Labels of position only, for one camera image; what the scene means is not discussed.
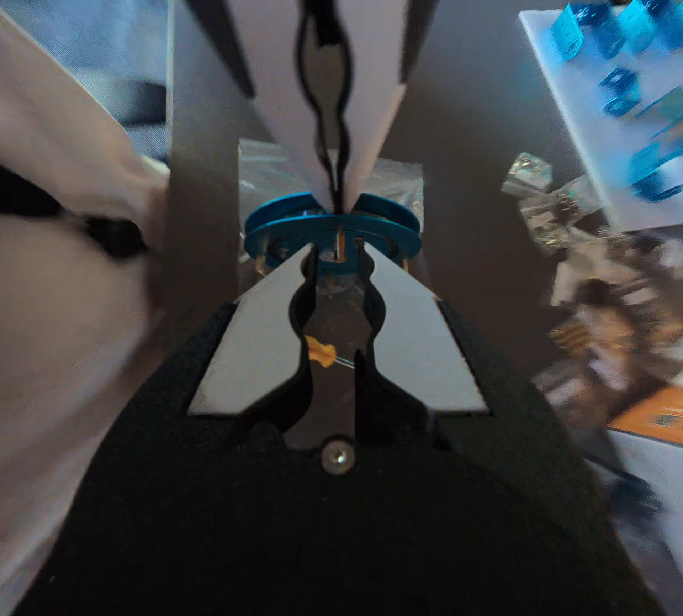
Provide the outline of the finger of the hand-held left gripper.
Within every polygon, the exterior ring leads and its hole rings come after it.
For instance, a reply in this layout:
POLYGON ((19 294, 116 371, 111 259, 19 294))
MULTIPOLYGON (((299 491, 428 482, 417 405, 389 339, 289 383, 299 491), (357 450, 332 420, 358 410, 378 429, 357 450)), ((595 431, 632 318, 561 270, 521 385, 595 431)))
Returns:
POLYGON ((349 153, 342 171, 344 210, 365 190, 396 117, 409 0, 336 0, 350 50, 351 85, 344 108, 349 153))
POLYGON ((308 190, 334 211, 333 180, 320 151, 321 119, 302 83, 303 0, 224 0, 252 83, 252 105, 308 190))

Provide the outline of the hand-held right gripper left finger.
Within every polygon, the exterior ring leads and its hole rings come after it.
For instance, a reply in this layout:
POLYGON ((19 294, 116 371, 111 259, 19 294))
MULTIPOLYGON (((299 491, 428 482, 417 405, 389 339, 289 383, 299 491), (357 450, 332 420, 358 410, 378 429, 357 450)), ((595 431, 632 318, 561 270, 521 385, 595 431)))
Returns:
POLYGON ((312 402, 303 328, 316 307, 318 247, 306 244, 238 299, 187 415, 268 421, 280 432, 312 402))

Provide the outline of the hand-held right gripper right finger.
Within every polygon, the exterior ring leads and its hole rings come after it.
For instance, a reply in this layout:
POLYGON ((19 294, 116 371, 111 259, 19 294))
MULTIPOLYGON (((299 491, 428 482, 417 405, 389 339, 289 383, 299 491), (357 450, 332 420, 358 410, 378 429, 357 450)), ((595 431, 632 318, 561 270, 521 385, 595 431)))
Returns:
POLYGON ((380 250, 357 245, 370 336, 355 368, 359 444, 435 441, 442 417, 490 416, 442 300, 380 250))

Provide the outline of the blue round metal turntable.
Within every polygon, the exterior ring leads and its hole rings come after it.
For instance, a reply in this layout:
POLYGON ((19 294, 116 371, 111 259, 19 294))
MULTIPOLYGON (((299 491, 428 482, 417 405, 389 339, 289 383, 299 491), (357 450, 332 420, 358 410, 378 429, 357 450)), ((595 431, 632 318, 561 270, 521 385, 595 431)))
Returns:
POLYGON ((362 193, 352 211, 340 215, 326 212, 310 193, 290 194, 260 206, 244 226, 244 250, 255 261, 276 269, 313 244, 318 248, 318 271, 323 275, 357 273, 358 239, 401 265, 422 249, 422 228, 411 210, 370 193, 362 193), (344 263, 335 261, 339 227, 346 236, 344 263))

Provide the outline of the black mesh office chair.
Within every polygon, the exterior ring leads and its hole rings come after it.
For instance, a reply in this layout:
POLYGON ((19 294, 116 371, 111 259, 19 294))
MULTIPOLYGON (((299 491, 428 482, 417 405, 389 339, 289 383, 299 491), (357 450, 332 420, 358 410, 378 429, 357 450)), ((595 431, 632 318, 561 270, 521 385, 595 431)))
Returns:
POLYGON ((165 125, 166 86, 145 80, 124 80, 117 120, 124 126, 165 125))

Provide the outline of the large clear plastic bag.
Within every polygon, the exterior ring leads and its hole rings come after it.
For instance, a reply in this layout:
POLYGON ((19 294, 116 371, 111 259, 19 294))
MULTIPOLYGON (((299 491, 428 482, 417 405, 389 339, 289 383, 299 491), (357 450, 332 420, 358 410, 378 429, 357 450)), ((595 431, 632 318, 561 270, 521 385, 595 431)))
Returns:
MULTIPOLYGON (((311 192, 306 188, 302 176, 295 169, 293 161, 289 159, 285 150, 269 142, 240 140, 238 145, 238 211, 240 215, 238 263, 241 278, 246 278, 247 263, 254 265, 256 279, 261 279, 274 270, 255 261, 244 250, 244 226, 247 218, 263 204, 296 193, 311 192)), ((379 159, 371 171, 363 193, 390 199, 411 210, 420 221, 423 236, 423 168, 421 165, 379 159)), ((357 253, 360 242, 364 241, 358 239, 355 243, 357 253)), ((404 260, 403 264, 397 263, 397 265, 406 267, 412 259, 404 260)), ((323 277, 352 279, 356 273, 333 276, 323 275, 318 271, 318 275, 320 279, 323 277)))

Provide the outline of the pile of small screw bags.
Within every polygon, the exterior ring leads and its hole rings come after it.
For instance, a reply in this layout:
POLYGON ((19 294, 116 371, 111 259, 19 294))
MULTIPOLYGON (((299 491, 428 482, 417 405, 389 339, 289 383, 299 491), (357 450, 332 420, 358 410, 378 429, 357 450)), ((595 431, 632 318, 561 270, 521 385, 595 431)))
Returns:
POLYGON ((553 188, 552 166, 520 153, 501 190, 515 196, 531 240, 560 254, 549 306, 568 317, 549 333, 563 355, 534 379, 577 439, 667 388, 682 388, 682 242, 603 226, 585 175, 553 188))

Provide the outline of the white foam sheet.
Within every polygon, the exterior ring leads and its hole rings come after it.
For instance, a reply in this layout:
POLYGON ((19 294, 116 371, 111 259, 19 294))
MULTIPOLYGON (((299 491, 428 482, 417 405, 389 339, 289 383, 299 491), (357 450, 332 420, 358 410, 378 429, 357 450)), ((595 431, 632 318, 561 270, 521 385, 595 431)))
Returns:
POLYGON ((559 9, 528 10, 518 18, 610 225, 619 231, 681 225, 682 195, 661 202, 637 197, 630 183, 629 162, 652 143, 660 144, 661 155, 682 145, 681 127, 664 132, 667 119, 655 114, 636 118, 642 108, 682 85, 682 51, 669 51, 657 39, 640 54, 625 48, 606 60, 586 32, 578 55, 562 60, 551 36, 560 13, 559 9), (637 74, 642 103, 634 112, 612 117, 603 111, 609 95, 600 82, 619 66, 637 74))

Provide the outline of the orange and white cardboard box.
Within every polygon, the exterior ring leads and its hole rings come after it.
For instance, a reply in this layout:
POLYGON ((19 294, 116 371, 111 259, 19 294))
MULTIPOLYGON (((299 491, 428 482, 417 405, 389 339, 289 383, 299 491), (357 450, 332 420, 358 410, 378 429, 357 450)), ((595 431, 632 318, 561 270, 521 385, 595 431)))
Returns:
POLYGON ((626 471, 681 518, 682 389, 667 387, 640 401, 610 422, 607 435, 626 471))

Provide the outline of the yellow-handled screwdriver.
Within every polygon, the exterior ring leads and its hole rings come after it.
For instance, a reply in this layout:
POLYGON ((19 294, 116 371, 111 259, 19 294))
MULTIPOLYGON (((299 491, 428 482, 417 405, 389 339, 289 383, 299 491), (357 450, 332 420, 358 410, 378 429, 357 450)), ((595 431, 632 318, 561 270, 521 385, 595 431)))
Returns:
POLYGON ((309 335, 305 335, 305 340, 310 361, 320 364, 324 369, 328 369, 334 364, 338 364, 348 369, 354 369, 354 362, 340 357, 337 354, 337 349, 334 345, 323 344, 309 335))

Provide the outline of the blue round-ended metal bracket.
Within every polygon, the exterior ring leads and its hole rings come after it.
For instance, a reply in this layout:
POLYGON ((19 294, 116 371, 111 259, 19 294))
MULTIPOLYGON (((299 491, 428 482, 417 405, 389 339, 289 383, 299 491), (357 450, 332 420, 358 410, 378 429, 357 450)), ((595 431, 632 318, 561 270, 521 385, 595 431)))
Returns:
POLYGON ((551 26, 551 38, 559 57, 567 62, 578 56, 588 34, 605 60, 617 57, 626 37, 609 3, 568 4, 551 26))
POLYGON ((627 50, 634 56, 649 48, 682 48, 682 0, 632 0, 617 13, 627 50))

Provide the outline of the small blue U-shaped bracket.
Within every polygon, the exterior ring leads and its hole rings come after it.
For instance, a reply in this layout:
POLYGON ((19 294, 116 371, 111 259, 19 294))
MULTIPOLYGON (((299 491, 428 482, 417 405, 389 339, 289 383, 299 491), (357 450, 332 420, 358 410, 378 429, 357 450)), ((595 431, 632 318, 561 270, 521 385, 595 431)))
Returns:
POLYGON ((621 118, 641 105, 642 96, 639 75, 626 67, 616 67, 605 77, 599 87, 610 94, 602 111, 611 118, 621 118))

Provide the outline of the dark blue folded bracket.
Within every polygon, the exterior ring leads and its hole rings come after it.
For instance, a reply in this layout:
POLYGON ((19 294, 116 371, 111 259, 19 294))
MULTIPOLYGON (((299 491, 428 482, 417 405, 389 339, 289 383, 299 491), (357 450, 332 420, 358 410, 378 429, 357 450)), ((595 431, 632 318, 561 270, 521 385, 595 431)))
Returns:
POLYGON ((635 119, 647 128, 653 140, 682 133, 682 85, 646 105, 635 119))

